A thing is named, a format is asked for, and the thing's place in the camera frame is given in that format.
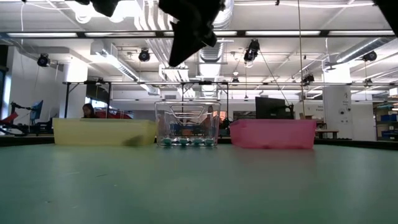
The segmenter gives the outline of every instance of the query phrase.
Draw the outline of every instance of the security camera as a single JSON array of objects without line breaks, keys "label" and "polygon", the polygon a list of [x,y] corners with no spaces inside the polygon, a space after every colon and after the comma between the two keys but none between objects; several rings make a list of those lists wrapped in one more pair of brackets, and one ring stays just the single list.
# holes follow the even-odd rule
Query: security camera
[{"label": "security camera", "polygon": [[40,54],[39,59],[37,60],[37,65],[40,67],[48,67],[51,64],[51,60],[49,59],[48,54]]},{"label": "security camera", "polygon": [[141,62],[148,62],[150,60],[149,49],[141,49],[141,53],[138,55],[138,59]]}]

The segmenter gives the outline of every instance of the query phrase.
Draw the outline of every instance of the white pillar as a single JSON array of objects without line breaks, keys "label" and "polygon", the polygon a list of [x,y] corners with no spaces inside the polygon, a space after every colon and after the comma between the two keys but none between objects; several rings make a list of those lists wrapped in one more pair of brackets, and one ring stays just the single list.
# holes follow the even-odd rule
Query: white pillar
[{"label": "white pillar", "polygon": [[[64,65],[63,72],[66,82],[84,82],[87,80],[88,67],[85,62],[74,58],[69,64]],[[86,85],[70,85],[67,118],[83,117],[82,107],[86,99]],[[66,85],[61,91],[60,118],[65,114]]]},{"label": "white pillar", "polygon": [[[327,83],[350,83],[349,66],[337,65],[335,70],[324,72]],[[350,86],[326,86],[323,88],[325,121],[329,130],[337,130],[338,138],[353,139],[353,115]]]}]

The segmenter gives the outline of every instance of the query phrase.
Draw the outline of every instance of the person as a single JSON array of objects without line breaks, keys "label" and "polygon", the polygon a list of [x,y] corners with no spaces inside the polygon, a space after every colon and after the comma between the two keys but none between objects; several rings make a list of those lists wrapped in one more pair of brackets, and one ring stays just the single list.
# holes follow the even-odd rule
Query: person
[{"label": "person", "polygon": [[85,115],[82,118],[98,118],[97,115],[94,113],[94,108],[91,103],[86,103],[83,105],[83,114]]},{"label": "person", "polygon": [[214,121],[213,112],[214,112],[213,106],[209,106],[207,109],[207,117],[204,120],[206,137],[210,137],[211,134],[213,133],[213,126],[212,126]]}]

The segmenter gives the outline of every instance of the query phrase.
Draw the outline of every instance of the table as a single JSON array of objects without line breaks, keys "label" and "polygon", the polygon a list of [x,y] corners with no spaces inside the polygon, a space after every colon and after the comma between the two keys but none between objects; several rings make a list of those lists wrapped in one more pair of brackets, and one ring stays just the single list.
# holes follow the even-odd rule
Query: table
[{"label": "table", "polygon": [[315,134],[318,136],[318,138],[323,139],[323,134],[325,133],[332,133],[333,134],[333,139],[337,139],[337,130],[315,130]]},{"label": "table", "polygon": [[0,223],[396,223],[398,152],[0,148]]}]

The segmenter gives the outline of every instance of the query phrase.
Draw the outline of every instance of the yellow bin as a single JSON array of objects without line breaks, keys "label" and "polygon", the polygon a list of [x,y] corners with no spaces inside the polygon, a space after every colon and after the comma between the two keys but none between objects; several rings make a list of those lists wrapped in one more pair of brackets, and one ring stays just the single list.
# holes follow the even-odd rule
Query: yellow bin
[{"label": "yellow bin", "polygon": [[66,146],[143,146],[153,144],[156,125],[135,119],[54,118],[55,143]]}]

